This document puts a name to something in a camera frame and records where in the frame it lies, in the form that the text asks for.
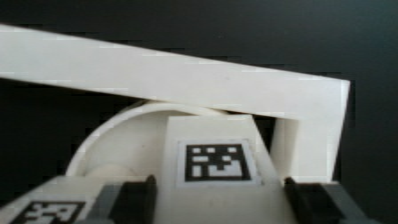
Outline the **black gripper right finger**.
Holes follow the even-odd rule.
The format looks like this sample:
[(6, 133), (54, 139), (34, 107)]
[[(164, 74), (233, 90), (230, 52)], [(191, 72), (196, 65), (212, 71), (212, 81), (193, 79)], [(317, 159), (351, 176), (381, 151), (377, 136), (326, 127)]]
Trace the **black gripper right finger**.
[(338, 182), (301, 183), (289, 177), (285, 192), (299, 224), (381, 224)]

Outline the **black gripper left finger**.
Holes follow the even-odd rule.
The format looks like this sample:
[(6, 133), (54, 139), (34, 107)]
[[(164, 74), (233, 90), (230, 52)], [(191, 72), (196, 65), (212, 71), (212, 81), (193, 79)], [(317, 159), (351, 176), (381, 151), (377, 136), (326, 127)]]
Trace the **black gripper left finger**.
[(153, 224), (157, 178), (107, 184), (82, 224)]

